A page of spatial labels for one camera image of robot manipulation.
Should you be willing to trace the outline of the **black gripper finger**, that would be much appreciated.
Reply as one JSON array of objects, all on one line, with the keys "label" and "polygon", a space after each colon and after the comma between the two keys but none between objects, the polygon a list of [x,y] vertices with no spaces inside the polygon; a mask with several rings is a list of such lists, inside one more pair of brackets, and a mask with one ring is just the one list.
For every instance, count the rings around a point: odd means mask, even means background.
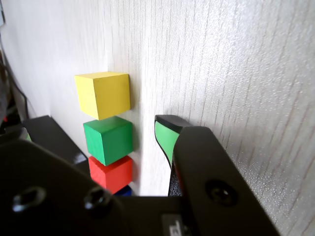
[{"label": "black gripper finger", "polygon": [[210,128],[175,115],[156,115],[155,138],[177,176],[192,235],[278,235]]},{"label": "black gripper finger", "polygon": [[128,230],[108,191],[14,131],[0,137],[0,233],[126,236]]}]

